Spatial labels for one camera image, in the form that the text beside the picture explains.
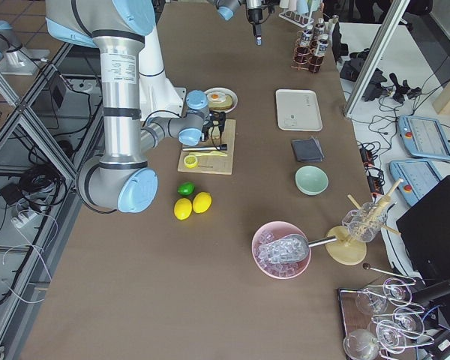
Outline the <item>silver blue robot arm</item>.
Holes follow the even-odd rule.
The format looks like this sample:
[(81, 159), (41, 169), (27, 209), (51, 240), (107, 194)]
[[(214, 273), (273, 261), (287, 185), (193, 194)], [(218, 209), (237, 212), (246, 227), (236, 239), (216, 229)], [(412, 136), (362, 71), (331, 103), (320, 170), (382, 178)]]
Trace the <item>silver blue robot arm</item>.
[(244, 5), (247, 21), (252, 25), (253, 36), (257, 46), (262, 44), (263, 2), (256, 0), (211, 0), (218, 14), (226, 21), (233, 18), (238, 9)]
[(47, 1), (56, 39), (100, 51), (104, 153), (85, 162), (76, 190), (88, 206), (147, 209), (158, 177), (146, 152), (166, 138), (201, 140), (214, 112), (200, 90), (180, 98), (164, 74), (152, 1)]

